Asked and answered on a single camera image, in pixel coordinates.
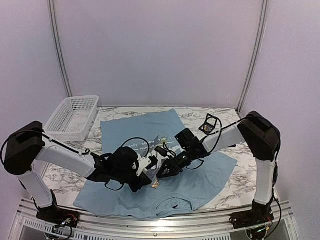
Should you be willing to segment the light blue printed t-shirt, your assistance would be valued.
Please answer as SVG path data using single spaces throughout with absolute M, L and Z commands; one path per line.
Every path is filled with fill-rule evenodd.
M 185 125 L 174 109 L 141 116 L 103 121 L 102 151 L 112 153 L 124 144 L 139 156 L 155 154 L 155 146 L 167 143 L 176 153 L 182 148 L 175 140 Z M 159 180 L 133 192 L 117 181 L 109 184 L 87 181 L 74 206 L 100 216 L 132 216 L 139 219 L 165 218 L 190 213 L 214 199 L 227 184 L 237 160 L 215 152 L 204 163 L 194 161 L 176 176 Z

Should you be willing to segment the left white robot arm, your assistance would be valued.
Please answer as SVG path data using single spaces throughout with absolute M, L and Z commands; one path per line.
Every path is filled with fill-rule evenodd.
M 150 185 L 146 175 L 149 159 L 139 159 L 130 147 L 121 146 L 113 153 L 98 155 L 91 150 L 77 150 L 48 135 L 39 121 L 12 133 L 0 149 L 4 169 L 16 176 L 34 198 L 44 215 L 53 223 L 63 219 L 63 211 L 54 204 L 54 195 L 34 170 L 34 161 L 42 161 L 70 170 L 88 181 L 116 181 L 136 193 Z

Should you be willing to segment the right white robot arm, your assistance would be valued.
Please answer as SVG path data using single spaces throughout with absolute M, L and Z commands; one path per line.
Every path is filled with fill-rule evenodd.
M 157 178 L 169 178 L 180 174 L 193 161 L 204 159 L 211 154 L 245 142 L 256 160 L 255 206 L 248 212 L 247 219 L 258 224 L 267 216 L 265 206 L 274 198 L 274 187 L 278 180 L 278 155 L 281 149 L 281 133 L 269 120 L 256 111 L 244 118 L 210 132 L 198 139 L 189 128 L 180 131 L 175 139 L 183 149 L 182 153 L 167 158 L 157 173 Z

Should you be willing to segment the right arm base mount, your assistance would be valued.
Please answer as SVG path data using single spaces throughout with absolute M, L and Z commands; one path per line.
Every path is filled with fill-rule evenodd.
M 269 223 L 275 219 L 271 208 L 272 202 L 271 199 L 267 204 L 260 204 L 253 200 L 251 210 L 232 213 L 229 222 L 234 229 Z

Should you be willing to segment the white perforated plastic basket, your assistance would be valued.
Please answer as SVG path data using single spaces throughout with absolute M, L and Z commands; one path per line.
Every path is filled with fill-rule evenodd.
M 62 142 L 83 142 L 96 119 L 99 96 L 64 99 L 44 126 L 44 132 Z

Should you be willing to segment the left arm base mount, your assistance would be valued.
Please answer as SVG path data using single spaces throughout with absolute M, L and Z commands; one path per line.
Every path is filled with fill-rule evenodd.
M 51 190 L 52 204 L 48 207 L 39 207 L 36 201 L 33 200 L 34 205 L 37 209 L 36 218 L 56 224 L 60 227 L 68 226 L 76 228 L 79 222 L 80 213 L 78 211 L 64 209 L 58 207 L 57 198 L 55 193 Z

